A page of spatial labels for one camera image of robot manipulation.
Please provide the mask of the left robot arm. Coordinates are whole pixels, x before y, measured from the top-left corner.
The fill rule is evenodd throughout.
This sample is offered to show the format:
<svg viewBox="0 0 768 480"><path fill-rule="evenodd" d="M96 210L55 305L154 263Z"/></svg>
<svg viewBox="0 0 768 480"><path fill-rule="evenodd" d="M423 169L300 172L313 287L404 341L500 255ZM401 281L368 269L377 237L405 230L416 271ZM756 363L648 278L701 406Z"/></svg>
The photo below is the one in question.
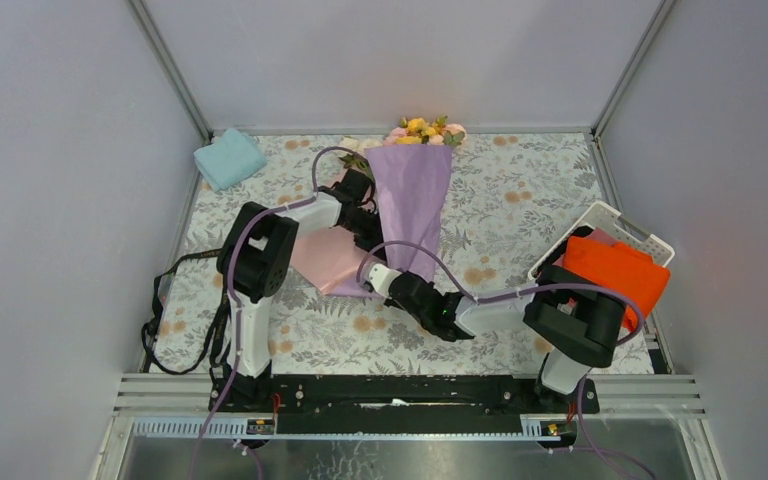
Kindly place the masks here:
<svg viewBox="0 0 768 480"><path fill-rule="evenodd" d="M267 208L241 208L217 260L231 304L227 364L232 398L248 411L269 401L270 311L291 268L325 294L357 295L348 284L364 255L383 240L373 181L356 170L309 198Z"/></svg>

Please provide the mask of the pink purple wrapping paper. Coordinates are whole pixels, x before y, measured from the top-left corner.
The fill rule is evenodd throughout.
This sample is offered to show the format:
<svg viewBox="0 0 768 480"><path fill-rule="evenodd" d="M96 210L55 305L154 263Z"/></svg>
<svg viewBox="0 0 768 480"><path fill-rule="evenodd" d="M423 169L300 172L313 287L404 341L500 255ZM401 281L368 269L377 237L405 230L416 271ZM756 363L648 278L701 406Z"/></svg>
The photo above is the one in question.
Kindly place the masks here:
<svg viewBox="0 0 768 480"><path fill-rule="evenodd" d="M448 146L425 144L365 151L385 241L408 241L438 252L453 153ZM290 266L324 295L373 298L354 279L364 254L348 229L332 227L300 233Z"/></svg>

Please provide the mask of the white fake flower stem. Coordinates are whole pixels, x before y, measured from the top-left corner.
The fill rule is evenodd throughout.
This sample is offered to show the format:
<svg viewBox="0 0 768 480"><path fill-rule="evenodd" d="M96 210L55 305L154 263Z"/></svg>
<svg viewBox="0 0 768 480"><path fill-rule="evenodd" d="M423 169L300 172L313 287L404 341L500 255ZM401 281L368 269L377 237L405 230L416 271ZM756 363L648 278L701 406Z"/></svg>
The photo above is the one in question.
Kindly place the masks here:
<svg viewBox="0 0 768 480"><path fill-rule="evenodd" d="M381 147L383 141L378 138L344 137L338 144L344 148L344 151L338 153L338 158L347 170L357 170L372 178L373 173L367 160L367 151L372 148Z"/></svg>

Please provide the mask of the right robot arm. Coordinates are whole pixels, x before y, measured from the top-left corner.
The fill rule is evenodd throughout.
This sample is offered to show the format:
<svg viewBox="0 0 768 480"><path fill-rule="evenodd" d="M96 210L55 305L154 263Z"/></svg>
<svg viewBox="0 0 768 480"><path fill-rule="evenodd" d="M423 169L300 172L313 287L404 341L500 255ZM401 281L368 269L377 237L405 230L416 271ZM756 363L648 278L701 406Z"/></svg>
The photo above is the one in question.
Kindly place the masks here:
<svg viewBox="0 0 768 480"><path fill-rule="evenodd" d="M622 293L559 266L545 268L534 282L485 296L443 293L417 274L382 264L368 268L362 281L445 341L491 331L535 332L552 346L533 386L535 402L549 412L567 405L592 369L610 366L626 310L635 307Z"/></svg>

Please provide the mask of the yellow fake flower stem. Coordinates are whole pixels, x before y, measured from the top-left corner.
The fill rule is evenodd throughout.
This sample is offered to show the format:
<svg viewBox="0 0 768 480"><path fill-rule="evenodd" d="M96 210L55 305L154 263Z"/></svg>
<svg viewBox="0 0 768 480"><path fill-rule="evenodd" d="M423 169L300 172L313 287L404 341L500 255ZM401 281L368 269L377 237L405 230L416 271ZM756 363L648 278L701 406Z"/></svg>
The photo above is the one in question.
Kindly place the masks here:
<svg viewBox="0 0 768 480"><path fill-rule="evenodd" d="M431 121L423 117L401 118L387 139L397 145L431 144L442 145L444 143L444 128L447 125L447 117L441 116Z"/></svg>

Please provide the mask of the pink fake flower stem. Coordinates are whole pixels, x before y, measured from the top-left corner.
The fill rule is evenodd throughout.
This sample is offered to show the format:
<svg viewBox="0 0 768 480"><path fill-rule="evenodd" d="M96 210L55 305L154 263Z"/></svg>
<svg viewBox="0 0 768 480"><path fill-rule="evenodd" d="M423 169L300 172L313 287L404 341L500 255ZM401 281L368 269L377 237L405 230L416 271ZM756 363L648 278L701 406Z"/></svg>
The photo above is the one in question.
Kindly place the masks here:
<svg viewBox="0 0 768 480"><path fill-rule="evenodd" d="M383 144L385 146L397 145L397 144L391 143L387 139L389 134L383 140ZM467 139L467 136L468 136L467 131L462 125L454 124L454 123L446 125L446 127L444 128L443 135L444 135L444 143L442 145L434 145L434 146L449 146L452 148L457 148L464 143L464 141Z"/></svg>

